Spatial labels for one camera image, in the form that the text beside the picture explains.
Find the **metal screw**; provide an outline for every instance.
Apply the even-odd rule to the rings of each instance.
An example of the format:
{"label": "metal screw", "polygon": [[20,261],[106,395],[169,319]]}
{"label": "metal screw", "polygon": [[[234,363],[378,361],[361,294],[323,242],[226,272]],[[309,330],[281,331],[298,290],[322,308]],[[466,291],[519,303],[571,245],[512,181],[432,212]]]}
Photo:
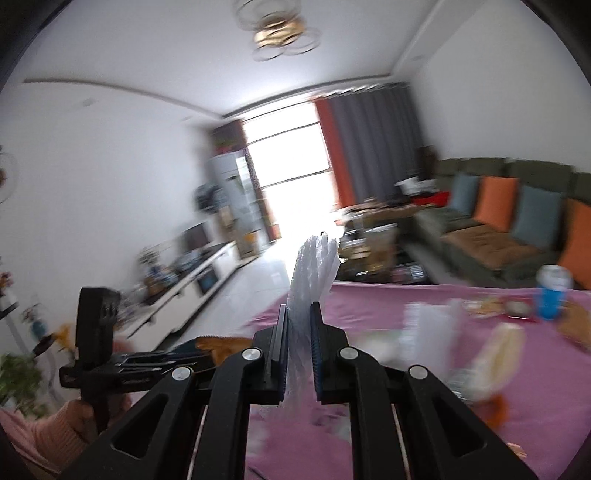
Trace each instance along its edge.
{"label": "metal screw", "polygon": [[416,378],[417,380],[424,380],[428,375],[427,369],[425,367],[421,367],[421,365],[415,365],[414,367],[411,367],[408,373],[410,373],[411,377]]}
{"label": "metal screw", "polygon": [[256,360],[260,358],[262,352],[258,348],[247,348],[242,352],[242,358],[244,360]]}
{"label": "metal screw", "polygon": [[173,378],[175,380],[186,380],[191,376],[191,369],[189,367],[178,367],[173,370]]}
{"label": "metal screw", "polygon": [[355,360],[359,356],[359,352],[350,346],[342,348],[339,353],[345,360]]}

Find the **blue cushion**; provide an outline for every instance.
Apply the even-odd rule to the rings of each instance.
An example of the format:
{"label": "blue cushion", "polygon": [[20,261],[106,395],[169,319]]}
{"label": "blue cushion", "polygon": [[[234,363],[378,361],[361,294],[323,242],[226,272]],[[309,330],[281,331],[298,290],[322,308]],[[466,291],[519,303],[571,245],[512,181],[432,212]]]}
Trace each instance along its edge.
{"label": "blue cushion", "polygon": [[523,185],[511,235],[540,250],[551,250],[558,235],[561,207],[561,193]]}
{"label": "blue cushion", "polygon": [[453,179],[452,198],[447,206],[464,215],[471,216],[476,205],[480,177],[458,173]]}

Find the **cup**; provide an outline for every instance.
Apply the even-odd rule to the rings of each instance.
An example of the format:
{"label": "cup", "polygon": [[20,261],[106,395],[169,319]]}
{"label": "cup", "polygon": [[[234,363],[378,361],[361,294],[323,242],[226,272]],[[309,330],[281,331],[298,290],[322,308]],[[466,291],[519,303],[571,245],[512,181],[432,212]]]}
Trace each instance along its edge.
{"label": "cup", "polygon": [[544,265],[538,270],[537,294],[538,315],[546,321],[553,320],[558,315],[567,290],[573,287],[573,277],[566,268],[559,265]]}

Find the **orange object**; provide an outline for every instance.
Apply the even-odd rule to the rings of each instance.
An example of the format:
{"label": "orange object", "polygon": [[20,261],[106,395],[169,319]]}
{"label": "orange object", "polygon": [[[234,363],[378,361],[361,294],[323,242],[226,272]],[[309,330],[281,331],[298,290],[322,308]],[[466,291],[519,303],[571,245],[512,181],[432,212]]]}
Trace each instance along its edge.
{"label": "orange object", "polygon": [[211,352],[213,363],[218,367],[230,355],[241,352],[252,345],[250,338],[232,337],[198,337],[195,346],[206,352]]}
{"label": "orange object", "polygon": [[486,426],[492,430],[498,429],[509,417],[509,408],[503,395],[495,395],[490,400],[473,406],[475,413]]}
{"label": "orange object", "polygon": [[591,289],[591,207],[573,202],[566,248],[558,262],[585,289]]}
{"label": "orange object", "polygon": [[336,126],[332,110],[330,109],[329,101],[323,98],[315,100],[314,104],[318,112],[326,150],[329,153],[330,165],[335,176],[336,189],[339,194],[339,206],[344,208],[355,205],[357,201],[355,199],[355,192],[353,191],[353,184],[351,183],[351,175],[349,174],[345,151],[343,150],[339,130]]}
{"label": "orange object", "polygon": [[513,220],[513,208],[519,182],[517,179],[484,177],[474,220],[487,223],[499,232],[508,232]]}

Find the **cushion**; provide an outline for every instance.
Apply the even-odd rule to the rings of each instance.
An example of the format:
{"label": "cushion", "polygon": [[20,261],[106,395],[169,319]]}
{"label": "cushion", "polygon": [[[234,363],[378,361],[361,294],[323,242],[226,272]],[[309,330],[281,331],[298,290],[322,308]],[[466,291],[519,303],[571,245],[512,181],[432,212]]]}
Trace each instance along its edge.
{"label": "cushion", "polygon": [[569,235],[559,265],[568,268],[573,278],[591,290],[591,207],[574,204]]}
{"label": "cushion", "polygon": [[494,271],[500,271],[510,263],[540,253],[536,247],[522,245],[508,233],[499,232],[490,225],[447,233],[443,236],[443,241],[458,247],[466,255]]}
{"label": "cushion", "polygon": [[447,206],[464,215],[471,216],[476,203],[479,183],[480,177],[473,177],[465,173],[456,174],[453,179],[452,196]]}
{"label": "cushion", "polygon": [[469,215],[463,215],[449,207],[422,210],[415,214],[414,219],[437,236],[478,225]]}
{"label": "cushion", "polygon": [[500,232],[508,232],[513,220],[517,187],[517,179],[484,177],[474,220],[487,223]]}
{"label": "cushion", "polygon": [[550,250],[560,227],[562,194],[523,185],[511,235],[540,250]]}

